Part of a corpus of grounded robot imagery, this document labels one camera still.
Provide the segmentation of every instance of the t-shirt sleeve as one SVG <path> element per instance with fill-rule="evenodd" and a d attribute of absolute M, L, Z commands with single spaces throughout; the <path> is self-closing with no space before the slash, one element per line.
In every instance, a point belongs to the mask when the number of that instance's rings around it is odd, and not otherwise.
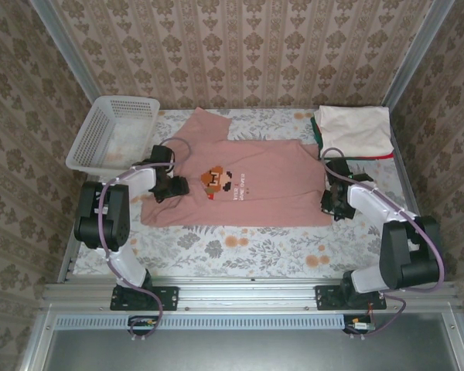
<path fill-rule="evenodd" d="M 191 114 L 184 126 L 173 135 L 185 139 L 191 148 L 196 143 L 214 143 L 227 139 L 231 119 L 211 114 L 202 108 L 197 108 Z M 181 147 L 186 146 L 178 141 L 169 141 L 168 144 L 174 151 L 178 152 Z"/>

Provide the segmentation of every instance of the folded clothing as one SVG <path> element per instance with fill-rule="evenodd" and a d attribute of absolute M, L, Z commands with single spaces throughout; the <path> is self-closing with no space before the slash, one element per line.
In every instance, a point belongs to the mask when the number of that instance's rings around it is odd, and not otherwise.
<path fill-rule="evenodd" d="M 321 153 L 335 147 L 345 157 L 379 159 L 391 158 L 390 115 L 387 107 L 333 107 L 320 106 L 314 113 L 313 129 L 317 125 L 321 138 L 317 138 Z M 340 157 L 336 151 L 327 158 Z"/>

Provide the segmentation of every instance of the work surface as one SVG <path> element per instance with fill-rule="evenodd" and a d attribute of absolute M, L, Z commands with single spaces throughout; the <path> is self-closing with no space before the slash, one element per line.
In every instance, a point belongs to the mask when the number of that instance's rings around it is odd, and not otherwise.
<path fill-rule="evenodd" d="M 210 110 L 232 119 L 230 140 L 301 139 L 315 143 L 313 109 Z M 192 111 L 160 111 L 153 144 L 172 137 Z M 378 187 L 404 206 L 393 159 L 349 161 L 354 173 L 366 172 Z M 241 228 L 173 226 L 139 222 L 141 201 L 131 202 L 129 243 L 154 276 L 177 277 L 341 277 L 344 271 L 377 262 L 378 229 L 361 213 L 328 227 Z M 109 274 L 97 253 L 81 245 L 74 274 Z"/>

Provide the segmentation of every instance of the green fabric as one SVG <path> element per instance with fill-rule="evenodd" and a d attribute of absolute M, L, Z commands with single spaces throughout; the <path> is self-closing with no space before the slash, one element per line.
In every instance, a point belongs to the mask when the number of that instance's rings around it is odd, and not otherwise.
<path fill-rule="evenodd" d="M 315 132 L 315 141 L 318 144 L 319 153 L 322 153 L 322 148 L 323 148 L 322 132 L 319 130 L 318 124 L 316 123 L 316 120 L 314 117 L 311 117 L 311 125 L 312 125 L 312 130 Z"/>

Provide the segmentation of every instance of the black mounting bracket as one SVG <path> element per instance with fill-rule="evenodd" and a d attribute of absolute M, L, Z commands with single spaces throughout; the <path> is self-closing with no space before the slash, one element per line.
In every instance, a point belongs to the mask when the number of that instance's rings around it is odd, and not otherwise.
<path fill-rule="evenodd" d="M 179 303 L 179 288 L 176 286 L 153 287 L 150 290 L 162 301 L 164 311 L 176 311 Z M 110 310 L 112 311 L 158 311 L 156 300 L 149 295 L 115 286 L 111 295 Z"/>
<path fill-rule="evenodd" d="M 378 291 L 360 294 L 354 289 L 351 274 L 347 271 L 339 285 L 315 286 L 316 307 L 319 311 L 387 309 L 385 297 Z"/>

